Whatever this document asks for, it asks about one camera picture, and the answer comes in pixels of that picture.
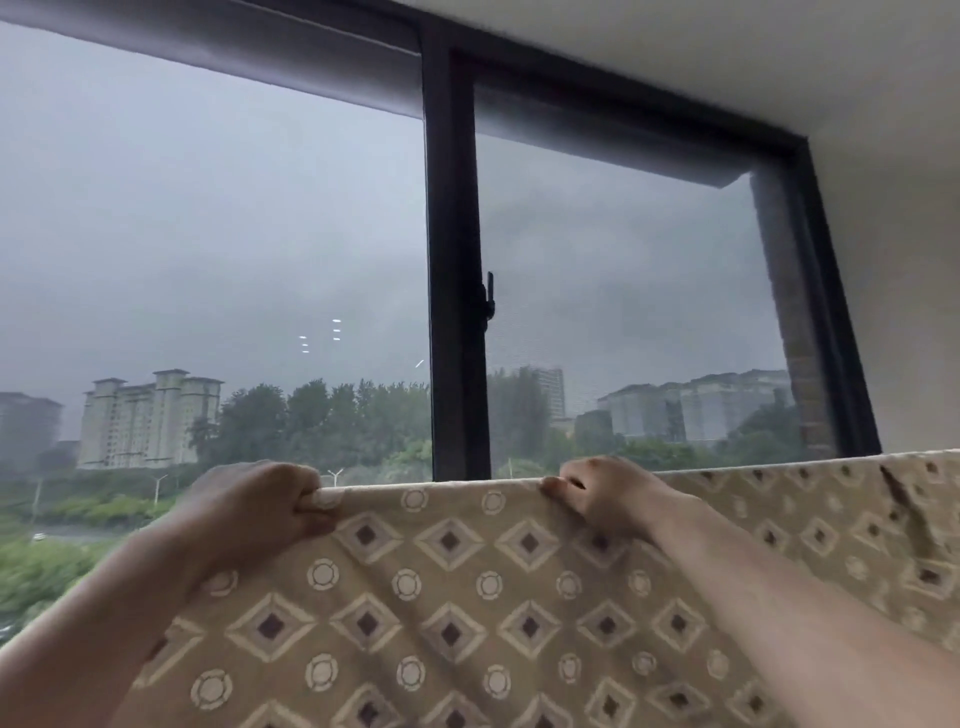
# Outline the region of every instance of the window latch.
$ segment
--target window latch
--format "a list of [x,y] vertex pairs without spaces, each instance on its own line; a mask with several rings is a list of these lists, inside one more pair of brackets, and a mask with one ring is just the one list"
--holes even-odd
[[483,304],[484,311],[484,323],[483,330],[487,330],[487,322],[493,318],[493,315],[496,313],[496,301],[493,300],[493,273],[487,272],[487,290],[486,298]]

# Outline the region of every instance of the high-rise building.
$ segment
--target high-rise building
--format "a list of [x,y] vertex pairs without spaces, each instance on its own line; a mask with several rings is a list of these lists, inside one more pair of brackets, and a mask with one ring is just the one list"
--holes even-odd
[[57,441],[62,409],[45,397],[0,392],[0,461],[32,470],[36,457]]
[[710,445],[723,440],[764,404],[793,403],[790,375],[754,369],[689,382],[631,384],[597,401],[625,437]]
[[197,420],[215,423],[219,379],[183,369],[154,372],[156,381],[125,386],[99,379],[86,393],[78,468],[168,468],[197,462],[190,431]]
[[564,370],[560,367],[552,367],[550,369],[533,367],[530,371],[537,375],[540,389],[542,389],[546,395],[547,406],[550,409],[550,419],[564,419],[566,417]]

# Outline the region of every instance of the window frame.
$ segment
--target window frame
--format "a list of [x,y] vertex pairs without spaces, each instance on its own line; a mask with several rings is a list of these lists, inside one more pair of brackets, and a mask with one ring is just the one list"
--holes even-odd
[[[279,12],[410,52],[419,50],[425,136],[433,477],[491,477],[486,380],[486,293],[481,262],[474,144],[477,83],[495,83],[564,107],[590,109],[721,152],[770,159],[780,169],[789,227],[817,347],[826,409],[840,457],[880,453],[873,408],[847,309],[806,138],[610,71],[562,58],[391,0],[222,0]],[[71,0],[100,14],[122,0]],[[38,28],[56,27],[64,0],[0,0],[0,18],[43,7]],[[171,2],[169,7],[181,6]],[[142,27],[77,37],[162,56]]]

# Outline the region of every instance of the gray sky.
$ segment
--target gray sky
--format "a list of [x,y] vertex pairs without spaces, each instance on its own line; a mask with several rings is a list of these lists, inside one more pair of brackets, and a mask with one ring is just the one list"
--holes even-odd
[[[477,150],[490,366],[562,366],[573,413],[784,366],[745,179]],[[64,438],[107,376],[428,375],[417,119],[0,24],[0,221],[0,390],[64,403]]]

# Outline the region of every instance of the patterned blanket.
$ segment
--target patterned blanket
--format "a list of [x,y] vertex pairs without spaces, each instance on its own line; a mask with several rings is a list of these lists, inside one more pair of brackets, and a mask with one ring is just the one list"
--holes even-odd
[[[960,451],[663,478],[960,649]],[[343,508],[337,532],[211,579],[115,726],[790,725],[661,553],[593,532],[531,481],[321,497]]]

